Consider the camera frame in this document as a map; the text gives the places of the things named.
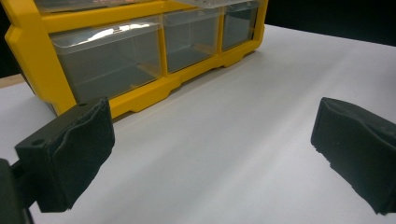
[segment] yellow storage organizer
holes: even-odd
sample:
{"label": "yellow storage organizer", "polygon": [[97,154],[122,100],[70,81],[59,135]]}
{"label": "yellow storage organizer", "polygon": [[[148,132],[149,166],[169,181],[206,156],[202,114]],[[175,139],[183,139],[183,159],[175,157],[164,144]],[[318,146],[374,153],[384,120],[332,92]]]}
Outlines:
{"label": "yellow storage organizer", "polygon": [[262,42],[267,8],[267,0],[235,0],[223,7],[216,0],[184,0],[196,6],[93,0],[105,7],[57,11],[69,7],[0,1],[11,22],[6,41],[34,93],[58,115],[105,95],[113,118],[161,101],[210,69],[242,60]]}

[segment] white table surface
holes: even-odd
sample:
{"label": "white table surface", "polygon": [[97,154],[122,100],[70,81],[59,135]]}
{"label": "white table surface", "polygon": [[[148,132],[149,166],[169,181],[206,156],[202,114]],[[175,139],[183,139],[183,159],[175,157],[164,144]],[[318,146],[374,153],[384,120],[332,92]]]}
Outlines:
{"label": "white table surface", "polygon": [[[396,122],[396,48],[267,26],[259,49],[114,124],[116,145],[72,210],[41,223],[396,223],[310,144],[321,97]],[[0,89],[0,157],[54,118]]]}

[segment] storage bin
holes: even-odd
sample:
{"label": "storage bin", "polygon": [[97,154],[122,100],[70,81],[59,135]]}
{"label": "storage bin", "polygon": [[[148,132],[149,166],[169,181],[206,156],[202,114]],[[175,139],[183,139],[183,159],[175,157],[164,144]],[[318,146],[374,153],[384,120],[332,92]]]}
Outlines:
{"label": "storage bin", "polygon": [[94,9],[100,7],[116,7],[149,0],[35,0],[39,11],[59,12]]}
{"label": "storage bin", "polygon": [[253,38],[259,2],[249,1],[226,7],[222,50],[230,49]]}
{"label": "storage bin", "polygon": [[168,72],[176,72],[216,53],[219,15],[219,8],[163,15]]}
{"label": "storage bin", "polygon": [[51,40],[77,102],[109,98],[162,74],[159,18],[149,17],[52,35]]}

